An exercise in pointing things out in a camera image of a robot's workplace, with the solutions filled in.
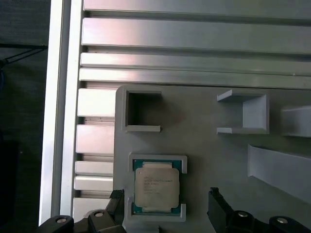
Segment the bolt head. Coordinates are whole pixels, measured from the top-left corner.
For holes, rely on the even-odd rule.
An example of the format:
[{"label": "bolt head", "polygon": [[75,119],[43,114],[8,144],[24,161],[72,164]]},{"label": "bolt head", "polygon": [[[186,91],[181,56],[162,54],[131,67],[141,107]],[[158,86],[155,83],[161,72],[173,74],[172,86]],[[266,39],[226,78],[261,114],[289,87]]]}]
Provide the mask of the bolt head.
[{"label": "bolt head", "polygon": [[58,220],[56,220],[57,223],[63,223],[66,222],[65,218],[59,218]]},{"label": "bolt head", "polygon": [[97,212],[97,213],[95,213],[95,217],[101,217],[101,216],[103,216],[104,214],[102,213],[102,212]]},{"label": "bolt head", "polygon": [[238,215],[239,215],[240,217],[247,217],[247,216],[248,216],[247,213],[246,213],[246,212],[243,212],[243,211],[238,212]]},{"label": "bolt head", "polygon": [[287,221],[286,219],[282,218],[282,217],[278,217],[276,220],[277,220],[279,223],[282,223],[282,224],[287,224],[287,223],[288,223],[288,221]]}]

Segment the rectangular slot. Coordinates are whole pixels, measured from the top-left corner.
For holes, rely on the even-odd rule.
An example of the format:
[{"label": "rectangular slot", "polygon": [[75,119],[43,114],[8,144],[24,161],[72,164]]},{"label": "rectangular slot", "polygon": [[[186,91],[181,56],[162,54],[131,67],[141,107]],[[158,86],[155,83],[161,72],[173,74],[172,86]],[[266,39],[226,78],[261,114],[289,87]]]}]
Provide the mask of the rectangular slot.
[{"label": "rectangular slot", "polygon": [[75,190],[112,192],[112,177],[102,176],[76,176]]},{"label": "rectangular slot", "polygon": [[74,222],[82,220],[88,212],[105,209],[110,199],[90,199],[74,198],[73,199],[73,219]]},{"label": "rectangular slot", "polygon": [[126,131],[160,132],[161,126],[156,114],[164,107],[160,91],[125,90],[123,99]]},{"label": "rectangular slot", "polygon": [[75,172],[86,176],[113,176],[113,163],[77,161]]},{"label": "rectangular slot", "polygon": [[113,154],[114,126],[77,125],[77,153]]},{"label": "rectangular slot", "polygon": [[114,119],[116,105],[114,89],[79,89],[78,116]]}]

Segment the gray 3d-printed tray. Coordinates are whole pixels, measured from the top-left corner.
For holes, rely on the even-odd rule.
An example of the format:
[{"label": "gray 3d-printed tray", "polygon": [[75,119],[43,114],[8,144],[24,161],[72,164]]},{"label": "gray 3d-printed tray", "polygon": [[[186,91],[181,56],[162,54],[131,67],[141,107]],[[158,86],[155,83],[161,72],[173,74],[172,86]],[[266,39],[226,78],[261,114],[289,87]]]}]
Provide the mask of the gray 3d-printed tray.
[{"label": "gray 3d-printed tray", "polygon": [[[186,221],[133,222],[125,218],[127,230],[156,232],[159,226],[164,232],[214,232],[207,216],[207,193],[213,186],[219,187],[234,210],[248,211],[265,222],[272,216],[288,216],[311,228],[311,205],[286,192],[288,188],[278,189],[286,182],[275,184],[286,172],[284,168],[295,164],[282,164],[281,170],[275,164],[275,174],[266,174],[277,176],[270,185],[265,183],[270,179],[263,179],[262,172],[258,179],[248,176],[252,175],[248,171],[248,145],[311,155],[311,139],[305,138],[306,134],[282,135],[282,110],[310,105],[311,91],[307,90],[120,87],[116,95],[113,188],[125,190],[125,202],[133,198],[134,192],[130,154],[177,154],[188,158],[187,174],[180,180],[180,198],[187,205]],[[293,127],[297,125],[310,124],[296,122]],[[272,161],[282,163],[279,158]],[[269,159],[265,157],[263,163],[269,163]],[[295,169],[299,171],[299,167],[291,167],[290,171]],[[293,174],[291,182],[301,182],[295,177],[301,176]]]}]

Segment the gray surface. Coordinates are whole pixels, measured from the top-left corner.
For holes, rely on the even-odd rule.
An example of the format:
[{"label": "gray surface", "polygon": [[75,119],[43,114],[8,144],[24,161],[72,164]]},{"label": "gray surface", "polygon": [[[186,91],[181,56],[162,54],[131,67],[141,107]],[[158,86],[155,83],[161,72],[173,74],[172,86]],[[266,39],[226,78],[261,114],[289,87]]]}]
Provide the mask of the gray surface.
[{"label": "gray surface", "polygon": [[117,91],[116,98],[114,189],[127,185],[125,171],[127,155],[131,152],[185,154],[188,157],[188,173],[181,180],[187,221],[178,224],[160,222],[161,228],[181,233],[214,232],[206,215],[207,193],[211,186],[220,188],[233,209],[248,211],[259,220],[268,222],[271,216],[282,215],[311,227],[311,205],[249,178],[247,173],[248,144],[311,153],[309,140],[288,139],[280,133],[281,109],[288,104],[306,105],[311,91],[262,89],[260,91],[270,96],[270,134],[219,136],[216,135],[218,125],[234,124],[242,114],[241,111],[233,114],[234,106],[223,107],[217,102],[217,94],[224,93],[226,88],[158,86],[164,101],[145,115],[161,123],[163,130],[156,134],[121,130],[122,88]]},{"label": "gray surface", "polygon": [[[84,156],[75,150],[76,125],[108,121],[92,113],[77,118],[80,81],[89,91],[121,83],[310,89],[309,4],[308,0],[73,1],[61,213],[72,214],[72,198],[80,195],[72,188],[74,162]],[[91,40],[83,50],[82,18],[99,22],[83,31]],[[115,24],[106,27],[110,22]],[[82,62],[79,70],[82,51],[97,56]],[[98,106],[104,102],[109,98],[93,101]],[[104,141],[112,138],[108,135]],[[100,148],[102,143],[96,144],[94,148]]]},{"label": "gray surface", "polygon": [[282,129],[285,136],[311,137],[311,106],[282,110]]},{"label": "gray surface", "polygon": [[248,176],[311,204],[311,157],[248,146]]}]

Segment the metal bar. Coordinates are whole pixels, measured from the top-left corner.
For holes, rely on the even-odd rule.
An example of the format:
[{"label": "metal bar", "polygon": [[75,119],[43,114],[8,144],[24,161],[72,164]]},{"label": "metal bar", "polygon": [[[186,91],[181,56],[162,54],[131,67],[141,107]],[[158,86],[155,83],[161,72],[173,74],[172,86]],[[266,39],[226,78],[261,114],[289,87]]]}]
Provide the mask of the metal bar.
[{"label": "metal bar", "polygon": [[61,215],[72,215],[75,136],[77,121],[77,96],[79,88],[79,66],[81,54],[82,0],[71,3],[70,34],[68,51],[68,73],[64,123],[64,146],[61,185]]},{"label": "metal bar", "polygon": [[112,177],[103,176],[76,176],[74,179],[75,190],[111,192]]},{"label": "metal bar", "polygon": [[70,4],[70,0],[51,2],[39,225],[50,217],[59,215],[60,210]]},{"label": "metal bar", "polygon": [[[63,7],[60,6],[59,8],[55,8],[55,10],[59,11],[59,9],[62,9],[62,8]],[[48,46],[46,46],[46,45],[22,45],[22,44],[4,44],[4,43],[0,43],[0,48],[46,50],[48,48]]]},{"label": "metal bar", "polygon": [[309,54],[306,37],[310,27],[84,18],[82,45]]},{"label": "metal bar", "polygon": [[210,71],[230,73],[311,75],[310,62],[272,58],[171,56],[152,54],[82,53],[82,67]]},{"label": "metal bar", "polygon": [[306,76],[202,71],[81,68],[79,78],[81,81],[311,89],[311,78]]},{"label": "metal bar", "polygon": [[113,154],[114,126],[78,125],[77,153]]},{"label": "metal bar", "polygon": [[76,161],[76,174],[85,176],[112,176],[113,163]]},{"label": "metal bar", "polygon": [[78,116],[115,117],[116,89],[79,89]]},{"label": "metal bar", "polygon": [[85,0],[86,11],[134,11],[134,12],[165,12],[165,13],[188,13],[188,14],[215,14],[231,16],[253,16],[271,18],[306,18],[310,19],[311,2],[298,0],[294,3],[290,0],[261,0],[247,2],[237,0]]},{"label": "metal bar", "polygon": [[75,198],[73,200],[73,219],[75,222],[86,217],[89,211],[105,209],[109,199]]}]

